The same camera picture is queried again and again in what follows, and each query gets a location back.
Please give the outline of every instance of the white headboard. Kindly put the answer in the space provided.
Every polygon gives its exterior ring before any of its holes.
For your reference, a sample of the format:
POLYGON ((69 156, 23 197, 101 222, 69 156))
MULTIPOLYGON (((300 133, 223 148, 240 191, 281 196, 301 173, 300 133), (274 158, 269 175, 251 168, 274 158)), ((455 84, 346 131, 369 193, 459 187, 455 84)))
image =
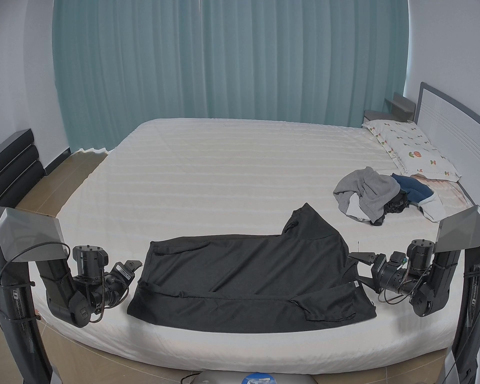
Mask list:
POLYGON ((458 182, 466 195, 480 204, 480 116, 421 83, 414 121, 462 175, 458 182))

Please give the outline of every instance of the pile of clothes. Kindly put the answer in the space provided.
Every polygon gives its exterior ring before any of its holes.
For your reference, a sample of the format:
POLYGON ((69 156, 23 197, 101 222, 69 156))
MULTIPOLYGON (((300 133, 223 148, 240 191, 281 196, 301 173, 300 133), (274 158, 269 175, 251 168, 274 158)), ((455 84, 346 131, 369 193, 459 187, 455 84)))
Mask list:
POLYGON ((433 222, 446 217, 438 194, 413 177, 393 173, 380 175, 371 167, 346 175, 333 194, 338 209, 357 221, 380 226, 388 213, 400 213, 410 204, 416 205, 433 222))

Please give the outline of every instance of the blue round object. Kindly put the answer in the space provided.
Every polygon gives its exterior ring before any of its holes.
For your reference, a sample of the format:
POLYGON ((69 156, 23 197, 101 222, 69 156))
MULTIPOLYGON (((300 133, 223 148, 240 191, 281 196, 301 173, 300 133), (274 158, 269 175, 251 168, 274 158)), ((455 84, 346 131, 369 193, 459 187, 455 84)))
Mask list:
POLYGON ((250 375, 248 375, 247 377, 245 377, 243 379, 243 381, 241 382, 241 384, 251 384, 251 383, 261 383, 261 384, 264 384, 262 383, 262 379, 264 379, 264 383, 265 384, 276 384, 276 381, 275 379, 270 376, 269 374, 267 373, 260 373, 260 372, 256 372, 256 373, 252 373, 250 375))

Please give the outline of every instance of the white wall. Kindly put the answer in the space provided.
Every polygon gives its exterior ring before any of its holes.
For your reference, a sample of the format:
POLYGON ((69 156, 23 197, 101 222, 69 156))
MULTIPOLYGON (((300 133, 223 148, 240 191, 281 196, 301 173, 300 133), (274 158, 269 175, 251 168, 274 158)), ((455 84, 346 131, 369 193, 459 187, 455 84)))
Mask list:
POLYGON ((422 81, 480 114, 480 0, 408 0, 410 44, 404 96, 422 81))
POLYGON ((52 57, 53 0, 0 0, 0 142, 31 128, 46 167, 68 148, 52 57))

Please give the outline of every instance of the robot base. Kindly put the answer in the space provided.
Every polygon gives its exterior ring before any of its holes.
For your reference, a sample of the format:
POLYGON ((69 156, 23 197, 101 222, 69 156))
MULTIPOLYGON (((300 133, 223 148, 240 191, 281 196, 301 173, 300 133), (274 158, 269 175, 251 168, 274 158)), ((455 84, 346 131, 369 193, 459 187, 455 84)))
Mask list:
MULTIPOLYGON (((249 372, 204 371, 192 381, 192 384, 242 384, 249 372)), ((310 375, 293 373, 271 373, 276 384, 317 384, 310 375)))

